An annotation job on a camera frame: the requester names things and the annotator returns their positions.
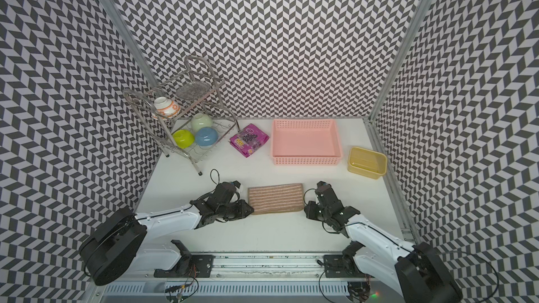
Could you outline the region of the yellow plastic container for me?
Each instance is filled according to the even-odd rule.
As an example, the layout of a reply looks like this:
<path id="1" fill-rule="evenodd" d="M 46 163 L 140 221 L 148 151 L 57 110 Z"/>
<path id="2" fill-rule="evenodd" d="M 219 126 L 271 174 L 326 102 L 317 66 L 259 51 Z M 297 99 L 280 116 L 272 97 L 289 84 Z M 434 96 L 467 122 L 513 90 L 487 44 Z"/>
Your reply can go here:
<path id="1" fill-rule="evenodd" d="M 387 173 L 387 157 L 377 151 L 353 147 L 348 157 L 348 171 L 377 180 Z"/>

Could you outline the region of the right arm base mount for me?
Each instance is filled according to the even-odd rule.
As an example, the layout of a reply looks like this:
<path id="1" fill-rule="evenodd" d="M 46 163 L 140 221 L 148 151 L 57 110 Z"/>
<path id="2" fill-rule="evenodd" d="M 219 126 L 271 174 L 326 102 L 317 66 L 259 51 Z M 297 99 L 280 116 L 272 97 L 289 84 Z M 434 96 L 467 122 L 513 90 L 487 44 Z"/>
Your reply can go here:
<path id="1" fill-rule="evenodd" d="M 323 260 L 317 260 L 317 264 L 324 268 L 327 278 L 367 278 L 367 274 L 360 272 L 354 257 L 356 253 L 364 248 L 364 245 L 357 241 L 350 244 L 338 254 L 328 254 L 323 256 Z"/>

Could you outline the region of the blue bowl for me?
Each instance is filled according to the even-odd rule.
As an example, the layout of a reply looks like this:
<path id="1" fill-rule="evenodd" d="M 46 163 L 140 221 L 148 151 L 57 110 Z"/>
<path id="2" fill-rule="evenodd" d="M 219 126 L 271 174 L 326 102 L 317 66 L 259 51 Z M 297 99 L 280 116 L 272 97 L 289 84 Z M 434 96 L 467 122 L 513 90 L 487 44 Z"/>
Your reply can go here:
<path id="1" fill-rule="evenodd" d="M 219 139 L 219 134 L 216 129 L 212 127 L 204 127 L 197 131 L 195 134 L 195 142 L 200 147 L 211 147 Z"/>

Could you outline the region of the white orange ceramic bowl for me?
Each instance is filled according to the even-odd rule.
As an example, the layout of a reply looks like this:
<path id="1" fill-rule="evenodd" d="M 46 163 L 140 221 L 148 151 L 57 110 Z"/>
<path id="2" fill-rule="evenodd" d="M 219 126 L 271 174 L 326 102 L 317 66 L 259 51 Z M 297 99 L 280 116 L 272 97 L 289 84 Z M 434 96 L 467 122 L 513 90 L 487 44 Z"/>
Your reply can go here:
<path id="1" fill-rule="evenodd" d="M 153 119 L 170 119 L 181 111 L 181 106 L 167 97 L 158 97 L 153 104 L 157 110 L 157 113 L 152 115 Z"/>

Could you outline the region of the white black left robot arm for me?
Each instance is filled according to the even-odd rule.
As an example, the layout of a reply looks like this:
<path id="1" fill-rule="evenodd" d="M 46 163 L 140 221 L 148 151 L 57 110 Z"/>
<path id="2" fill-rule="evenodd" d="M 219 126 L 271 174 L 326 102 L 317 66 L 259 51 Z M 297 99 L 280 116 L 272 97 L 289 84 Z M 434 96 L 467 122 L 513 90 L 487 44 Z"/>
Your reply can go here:
<path id="1" fill-rule="evenodd" d="M 245 219 L 254 208 L 239 195 L 240 183 L 221 182 L 187 205 L 157 213 L 116 211 L 79 248 L 84 271 L 97 286 L 116 281 L 126 272 L 149 272 L 159 278 L 187 277 L 198 267 L 179 239 L 181 231 L 204 228 L 215 222 Z"/>

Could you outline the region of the purple snack packet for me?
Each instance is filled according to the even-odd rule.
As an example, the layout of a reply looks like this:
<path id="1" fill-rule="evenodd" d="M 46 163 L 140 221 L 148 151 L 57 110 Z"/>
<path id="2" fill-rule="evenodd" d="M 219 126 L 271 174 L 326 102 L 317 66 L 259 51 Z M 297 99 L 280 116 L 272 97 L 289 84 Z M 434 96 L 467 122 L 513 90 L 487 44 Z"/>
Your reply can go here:
<path id="1" fill-rule="evenodd" d="M 268 134 L 251 123 L 236 135 L 232 136 L 230 138 L 230 144 L 243 157 L 248 158 L 260 149 L 269 138 Z"/>

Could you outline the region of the brown striped square dishcloth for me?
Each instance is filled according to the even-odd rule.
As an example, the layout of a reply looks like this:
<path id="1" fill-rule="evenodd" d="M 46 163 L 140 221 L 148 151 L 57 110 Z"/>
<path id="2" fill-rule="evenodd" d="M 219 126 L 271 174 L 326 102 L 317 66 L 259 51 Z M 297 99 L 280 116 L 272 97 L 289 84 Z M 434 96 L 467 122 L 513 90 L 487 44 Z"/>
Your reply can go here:
<path id="1" fill-rule="evenodd" d="M 303 192 L 300 183 L 251 187 L 248 204 L 254 209 L 254 215 L 297 212 L 304 206 Z"/>

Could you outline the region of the pale green bowl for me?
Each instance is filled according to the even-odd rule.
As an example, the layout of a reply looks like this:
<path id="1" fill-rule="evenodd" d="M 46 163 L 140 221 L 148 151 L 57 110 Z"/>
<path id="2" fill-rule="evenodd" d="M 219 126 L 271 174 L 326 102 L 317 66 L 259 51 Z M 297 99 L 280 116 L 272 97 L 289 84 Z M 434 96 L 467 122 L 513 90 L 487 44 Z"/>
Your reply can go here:
<path id="1" fill-rule="evenodd" d="M 197 133 L 203 128 L 211 128 L 213 119 L 205 113 L 197 113 L 191 118 L 191 127 L 194 133 Z"/>

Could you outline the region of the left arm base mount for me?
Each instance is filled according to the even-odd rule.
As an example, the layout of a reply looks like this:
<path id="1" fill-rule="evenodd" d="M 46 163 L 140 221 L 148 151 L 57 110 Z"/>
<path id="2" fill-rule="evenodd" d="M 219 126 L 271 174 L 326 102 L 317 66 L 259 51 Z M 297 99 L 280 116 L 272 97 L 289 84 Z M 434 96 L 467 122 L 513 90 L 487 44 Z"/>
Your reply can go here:
<path id="1" fill-rule="evenodd" d="M 156 269 L 154 278 L 209 278 L 213 269 L 214 255 L 193 255 L 180 240 L 172 240 L 171 243 L 180 252 L 181 258 L 169 270 Z"/>

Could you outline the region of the aluminium front rail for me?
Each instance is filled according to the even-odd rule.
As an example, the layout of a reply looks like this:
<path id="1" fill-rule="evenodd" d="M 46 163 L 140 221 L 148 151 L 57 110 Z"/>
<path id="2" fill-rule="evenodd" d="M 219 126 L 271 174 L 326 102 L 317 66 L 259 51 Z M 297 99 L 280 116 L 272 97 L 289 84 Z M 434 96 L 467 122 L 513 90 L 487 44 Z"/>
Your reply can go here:
<path id="1" fill-rule="evenodd" d="M 152 272 L 136 272 L 106 286 L 91 286 L 83 302 L 404 301 L 373 276 L 327 278 L 317 260 L 338 253 L 196 253 L 215 256 L 209 278 L 154 278 Z"/>

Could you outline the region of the lime green bowl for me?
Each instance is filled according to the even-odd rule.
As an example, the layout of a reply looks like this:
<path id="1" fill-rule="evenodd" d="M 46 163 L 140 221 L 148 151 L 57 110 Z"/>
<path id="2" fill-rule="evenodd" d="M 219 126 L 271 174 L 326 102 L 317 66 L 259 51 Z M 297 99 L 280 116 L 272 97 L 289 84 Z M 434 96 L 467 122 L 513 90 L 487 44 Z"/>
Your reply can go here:
<path id="1" fill-rule="evenodd" d="M 195 143 L 195 135 L 189 130 L 177 130 L 172 134 L 172 136 L 175 144 L 181 149 L 187 149 Z"/>

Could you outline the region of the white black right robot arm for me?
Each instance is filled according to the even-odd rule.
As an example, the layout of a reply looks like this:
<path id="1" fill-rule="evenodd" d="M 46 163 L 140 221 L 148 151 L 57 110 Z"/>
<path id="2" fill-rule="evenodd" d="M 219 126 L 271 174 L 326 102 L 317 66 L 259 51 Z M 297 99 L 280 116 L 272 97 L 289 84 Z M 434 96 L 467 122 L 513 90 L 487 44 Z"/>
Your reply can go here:
<path id="1" fill-rule="evenodd" d="M 336 234 L 351 240 L 343 257 L 352 269 L 373 276 L 400 294 L 405 302 L 461 302 L 463 292 L 436 248 L 413 244 L 373 224 L 352 206 L 344 206 L 324 181 L 314 190 L 304 212 Z"/>

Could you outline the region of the pink perforated plastic basket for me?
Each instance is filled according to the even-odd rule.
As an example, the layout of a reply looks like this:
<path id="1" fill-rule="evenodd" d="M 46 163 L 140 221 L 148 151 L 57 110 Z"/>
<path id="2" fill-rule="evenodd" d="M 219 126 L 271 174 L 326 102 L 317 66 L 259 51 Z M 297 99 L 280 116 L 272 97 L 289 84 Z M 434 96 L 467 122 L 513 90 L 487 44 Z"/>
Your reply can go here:
<path id="1" fill-rule="evenodd" d="M 335 166 L 342 159 L 341 139 L 333 119 L 275 119 L 271 140 L 276 165 Z"/>

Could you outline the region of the grey patterned plate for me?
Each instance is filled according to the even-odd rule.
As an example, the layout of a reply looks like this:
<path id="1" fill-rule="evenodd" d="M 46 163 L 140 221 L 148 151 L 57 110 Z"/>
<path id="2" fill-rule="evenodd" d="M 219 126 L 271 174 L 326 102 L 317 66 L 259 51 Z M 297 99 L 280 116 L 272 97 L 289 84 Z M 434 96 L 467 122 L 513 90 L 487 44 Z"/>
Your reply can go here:
<path id="1" fill-rule="evenodd" d="M 179 87 L 175 92 L 175 96 L 181 100 L 196 101 L 210 90 L 211 86 L 209 84 L 202 81 L 193 81 Z"/>

